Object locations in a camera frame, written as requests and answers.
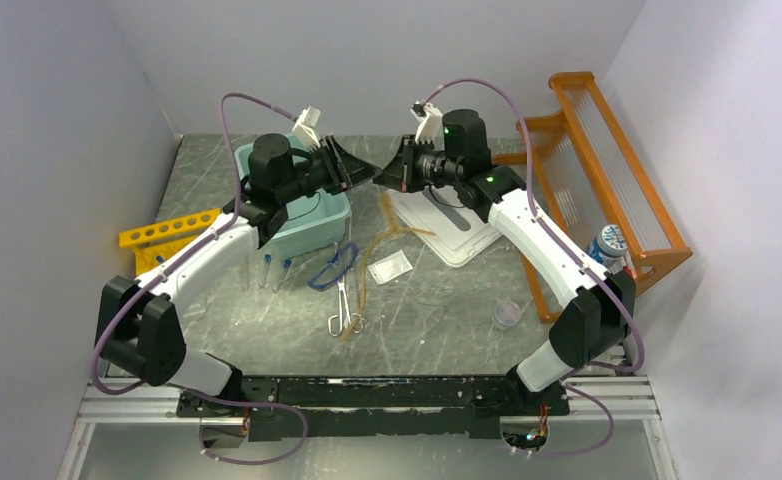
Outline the yellow test tube rack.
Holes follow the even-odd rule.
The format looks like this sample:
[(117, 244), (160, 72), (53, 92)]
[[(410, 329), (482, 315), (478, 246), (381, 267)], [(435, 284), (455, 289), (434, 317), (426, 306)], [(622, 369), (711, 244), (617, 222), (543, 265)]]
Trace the yellow test tube rack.
[(134, 255), (138, 276), (176, 255), (212, 226), (220, 213), (215, 208), (126, 230), (119, 233), (118, 244)]

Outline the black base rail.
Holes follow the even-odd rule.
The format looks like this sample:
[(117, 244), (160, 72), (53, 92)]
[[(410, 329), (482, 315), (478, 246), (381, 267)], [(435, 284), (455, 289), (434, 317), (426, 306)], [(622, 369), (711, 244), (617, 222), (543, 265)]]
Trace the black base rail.
[(229, 441), (307, 437), (466, 435), (527, 441), (567, 421), (660, 417), (643, 377), (574, 377), (515, 403), (495, 375), (414, 377), (249, 376), (251, 407), (218, 405), (173, 387), (108, 396), (93, 387), (78, 420), (91, 424), (192, 425)]

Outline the small white plastic bag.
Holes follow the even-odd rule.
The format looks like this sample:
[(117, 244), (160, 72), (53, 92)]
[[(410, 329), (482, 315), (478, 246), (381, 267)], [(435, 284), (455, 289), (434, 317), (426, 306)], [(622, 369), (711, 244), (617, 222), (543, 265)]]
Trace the small white plastic bag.
[(413, 269), (412, 263), (402, 250), (398, 250), (367, 267), (371, 277), (378, 285), (387, 284)]

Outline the metal scissors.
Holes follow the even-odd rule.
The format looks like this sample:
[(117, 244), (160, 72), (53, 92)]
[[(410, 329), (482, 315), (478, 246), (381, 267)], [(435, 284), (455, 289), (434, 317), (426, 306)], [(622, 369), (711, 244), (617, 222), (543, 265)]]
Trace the metal scissors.
[(362, 319), (362, 316), (359, 313), (353, 313), (350, 309), (347, 287), (349, 272), (335, 284), (337, 289), (338, 310), (327, 320), (328, 333), (332, 337), (340, 337), (353, 324), (355, 319)]

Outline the white blue bottle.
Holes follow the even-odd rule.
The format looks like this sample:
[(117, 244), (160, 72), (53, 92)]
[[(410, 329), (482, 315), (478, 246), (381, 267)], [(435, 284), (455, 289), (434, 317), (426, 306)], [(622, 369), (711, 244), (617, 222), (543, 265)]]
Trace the white blue bottle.
[(629, 245), (619, 225), (607, 224), (592, 238), (586, 251), (595, 261), (609, 268), (627, 255)]

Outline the white bin lid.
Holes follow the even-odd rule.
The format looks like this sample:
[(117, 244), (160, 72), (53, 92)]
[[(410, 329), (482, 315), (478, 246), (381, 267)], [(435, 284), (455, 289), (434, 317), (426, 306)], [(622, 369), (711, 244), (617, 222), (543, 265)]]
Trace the white bin lid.
[(428, 231), (418, 233), (419, 238), (448, 267), (464, 266), (501, 237), (495, 228), (461, 204), (452, 187), (388, 194), (406, 226)]

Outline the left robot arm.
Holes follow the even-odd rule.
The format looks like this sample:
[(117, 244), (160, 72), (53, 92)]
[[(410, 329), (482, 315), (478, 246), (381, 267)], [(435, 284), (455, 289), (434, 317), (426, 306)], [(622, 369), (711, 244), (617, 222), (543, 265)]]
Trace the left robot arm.
[(258, 137), (238, 193), (204, 233), (139, 278), (117, 276), (103, 287), (94, 360), (142, 384), (194, 390), (218, 415), (235, 413), (244, 400), (242, 372), (189, 347), (181, 315), (210, 282), (276, 235), (289, 203), (319, 191), (340, 194), (379, 173), (331, 136), (312, 151), (293, 147), (282, 134)]

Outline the teal plastic bin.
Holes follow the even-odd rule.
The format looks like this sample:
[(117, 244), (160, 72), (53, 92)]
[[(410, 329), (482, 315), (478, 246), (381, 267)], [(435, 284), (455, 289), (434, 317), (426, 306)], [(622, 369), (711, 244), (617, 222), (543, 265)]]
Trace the teal plastic bin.
[(288, 220), (265, 248), (277, 259), (286, 260), (331, 246), (343, 239), (351, 213), (345, 194), (324, 190), (313, 197), (300, 197), (287, 205)]

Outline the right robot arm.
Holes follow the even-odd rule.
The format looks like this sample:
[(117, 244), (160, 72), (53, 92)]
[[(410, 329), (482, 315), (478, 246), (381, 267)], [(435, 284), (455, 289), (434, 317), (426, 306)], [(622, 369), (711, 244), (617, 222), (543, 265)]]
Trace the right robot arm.
[(636, 285), (629, 273), (610, 272), (536, 205), (526, 182), (508, 166), (495, 166), (486, 126), (470, 109), (443, 113), (415, 103), (418, 121), (375, 183), (405, 194), (450, 187), (460, 204), (508, 239), (555, 295), (561, 313), (547, 341), (512, 367), (509, 406), (529, 414), (545, 389), (592, 363), (631, 332)]

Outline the blue safety goggles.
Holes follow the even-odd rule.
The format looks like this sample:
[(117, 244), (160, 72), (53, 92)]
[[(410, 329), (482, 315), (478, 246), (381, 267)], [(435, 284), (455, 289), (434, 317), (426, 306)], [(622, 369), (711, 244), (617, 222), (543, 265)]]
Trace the blue safety goggles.
[(314, 274), (307, 285), (316, 291), (324, 291), (341, 280), (354, 266), (359, 248), (352, 242), (336, 244), (333, 256)]

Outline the orange wooden rack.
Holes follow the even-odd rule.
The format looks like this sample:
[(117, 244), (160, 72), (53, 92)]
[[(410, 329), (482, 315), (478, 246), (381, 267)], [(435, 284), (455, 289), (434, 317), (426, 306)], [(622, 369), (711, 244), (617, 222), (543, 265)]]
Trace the orange wooden rack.
[(560, 108), (527, 117), (533, 136), (534, 181), (550, 217), (581, 246), (606, 224), (617, 224), (624, 260), (644, 294), (692, 255), (637, 150), (591, 72), (561, 72), (549, 80)]

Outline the blue capped test tube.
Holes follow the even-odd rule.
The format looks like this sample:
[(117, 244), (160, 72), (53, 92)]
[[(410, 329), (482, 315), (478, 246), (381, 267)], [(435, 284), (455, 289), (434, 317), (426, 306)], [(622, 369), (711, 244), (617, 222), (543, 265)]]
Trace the blue capped test tube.
[(271, 287), (273, 293), (277, 293), (281, 289), (290, 271), (291, 265), (292, 265), (291, 258), (287, 258), (282, 262), (282, 268), (277, 274), (277, 277), (275, 278), (275, 281), (273, 282), (273, 285)]
[(267, 253), (264, 255), (261, 273), (259, 274), (258, 286), (260, 289), (264, 289), (268, 285), (271, 265), (272, 265), (272, 256), (269, 253)]

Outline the clear petri dish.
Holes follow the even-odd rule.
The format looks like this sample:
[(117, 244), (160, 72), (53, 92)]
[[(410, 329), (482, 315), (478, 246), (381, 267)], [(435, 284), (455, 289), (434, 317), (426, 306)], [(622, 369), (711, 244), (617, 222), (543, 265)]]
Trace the clear petri dish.
[(492, 311), (492, 325), (498, 330), (506, 330), (516, 326), (521, 319), (522, 311), (517, 303), (511, 300), (500, 300)]

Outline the brown test tube brush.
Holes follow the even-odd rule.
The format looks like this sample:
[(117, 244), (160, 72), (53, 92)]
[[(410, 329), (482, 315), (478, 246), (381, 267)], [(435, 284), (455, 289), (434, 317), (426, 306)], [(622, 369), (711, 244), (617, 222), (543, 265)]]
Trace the brown test tube brush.
[(388, 191), (381, 191), (378, 196), (380, 211), (385, 223), (385, 232), (396, 236), (401, 231), (398, 216), (394, 210), (392, 198)]

